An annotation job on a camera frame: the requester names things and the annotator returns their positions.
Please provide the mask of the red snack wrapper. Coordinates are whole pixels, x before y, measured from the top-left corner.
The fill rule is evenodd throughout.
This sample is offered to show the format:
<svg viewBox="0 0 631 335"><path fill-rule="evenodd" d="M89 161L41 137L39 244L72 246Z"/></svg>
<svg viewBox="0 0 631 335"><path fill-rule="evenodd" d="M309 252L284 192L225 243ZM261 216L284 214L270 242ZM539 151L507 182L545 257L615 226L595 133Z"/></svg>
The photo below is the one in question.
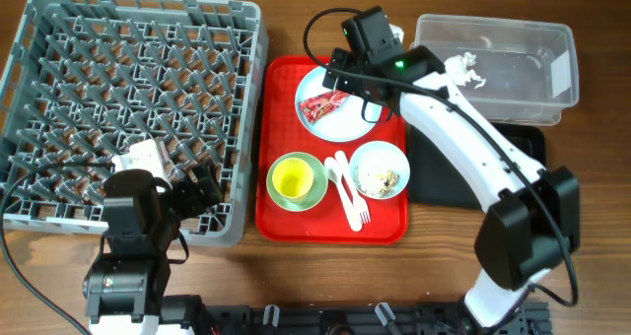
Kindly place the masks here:
<svg viewBox="0 0 631 335"><path fill-rule="evenodd" d="M309 124L315 124L342 106L348 97L348 93L329 91L301 101L299 109Z"/></svg>

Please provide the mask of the light blue bowl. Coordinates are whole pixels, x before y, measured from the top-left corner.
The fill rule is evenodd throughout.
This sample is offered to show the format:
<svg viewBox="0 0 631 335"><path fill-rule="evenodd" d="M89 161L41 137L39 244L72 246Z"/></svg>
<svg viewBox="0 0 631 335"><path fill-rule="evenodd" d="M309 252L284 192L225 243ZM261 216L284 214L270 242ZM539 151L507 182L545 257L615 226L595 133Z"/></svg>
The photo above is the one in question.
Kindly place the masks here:
<svg viewBox="0 0 631 335"><path fill-rule="evenodd" d="M410 164L407 157L397 146L386 141L371 141L363 144L352 154L349 165L357 189L355 172L358 167L392 169L400 175L397 189L393 195L387 198L372 198L358 189L359 194L371 199L387 200L399 195L405 189L410 179Z"/></svg>

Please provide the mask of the yellow cup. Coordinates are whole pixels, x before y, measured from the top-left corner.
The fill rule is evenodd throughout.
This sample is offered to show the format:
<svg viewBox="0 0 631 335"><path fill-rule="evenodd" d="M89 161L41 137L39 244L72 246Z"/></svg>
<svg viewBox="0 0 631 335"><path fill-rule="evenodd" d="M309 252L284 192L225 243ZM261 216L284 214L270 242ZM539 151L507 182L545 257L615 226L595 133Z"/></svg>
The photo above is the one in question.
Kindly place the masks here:
<svg viewBox="0 0 631 335"><path fill-rule="evenodd" d="M291 202L304 200L314 183L311 166L300 158L282 160L272 172L272 184L275 190Z"/></svg>

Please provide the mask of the white napkin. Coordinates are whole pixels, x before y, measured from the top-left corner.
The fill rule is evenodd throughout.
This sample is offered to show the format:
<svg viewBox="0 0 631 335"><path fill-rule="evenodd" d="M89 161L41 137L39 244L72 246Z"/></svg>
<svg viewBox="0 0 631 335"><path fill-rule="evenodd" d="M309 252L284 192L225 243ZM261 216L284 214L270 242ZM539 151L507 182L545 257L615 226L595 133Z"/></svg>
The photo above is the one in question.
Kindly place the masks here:
<svg viewBox="0 0 631 335"><path fill-rule="evenodd" d="M475 82L474 89L484 87L486 79L473 69L477 56L471 52L449 57L445 62L445 69L457 86L464 87Z"/></svg>

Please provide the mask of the food scraps rice and nuts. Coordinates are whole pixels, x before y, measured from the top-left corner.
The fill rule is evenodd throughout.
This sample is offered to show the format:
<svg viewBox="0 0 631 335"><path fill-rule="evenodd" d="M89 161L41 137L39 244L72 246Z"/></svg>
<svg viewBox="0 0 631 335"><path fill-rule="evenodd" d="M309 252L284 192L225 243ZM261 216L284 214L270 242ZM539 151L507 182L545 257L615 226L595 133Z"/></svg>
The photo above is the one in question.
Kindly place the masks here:
<svg viewBox="0 0 631 335"><path fill-rule="evenodd" d="M400 175L392 169L357 167L355 178L358 189L372 198L387 198L398 187Z"/></svg>

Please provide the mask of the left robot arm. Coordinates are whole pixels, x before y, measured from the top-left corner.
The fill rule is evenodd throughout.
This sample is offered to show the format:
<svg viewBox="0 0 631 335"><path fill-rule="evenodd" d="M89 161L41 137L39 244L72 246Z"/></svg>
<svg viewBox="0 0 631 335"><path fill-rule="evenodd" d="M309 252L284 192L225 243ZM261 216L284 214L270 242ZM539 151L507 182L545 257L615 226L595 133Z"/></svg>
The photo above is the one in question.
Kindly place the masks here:
<svg viewBox="0 0 631 335"><path fill-rule="evenodd" d="M108 228L84 279L93 334L218 334L221 327L201 297L168 296L173 241L184 242L183 220L223 199L215 167L204 164L168 183L140 168L105 182Z"/></svg>

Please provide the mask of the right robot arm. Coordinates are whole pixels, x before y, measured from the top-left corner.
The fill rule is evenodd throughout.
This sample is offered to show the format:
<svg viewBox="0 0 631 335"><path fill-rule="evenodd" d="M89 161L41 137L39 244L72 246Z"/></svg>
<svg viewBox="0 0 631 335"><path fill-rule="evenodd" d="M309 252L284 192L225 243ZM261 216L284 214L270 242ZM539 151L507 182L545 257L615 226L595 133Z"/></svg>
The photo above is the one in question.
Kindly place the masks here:
<svg viewBox="0 0 631 335"><path fill-rule="evenodd" d="M323 84L388 107L423 133L467 182L485 217L474 251L481 272L461 303L459 330L491 334L513 320L533 291L561 302L539 281L565 264L578 291L572 252L580 245L580 187L566 168L547 170L508 141L462 95L427 47L333 50Z"/></svg>

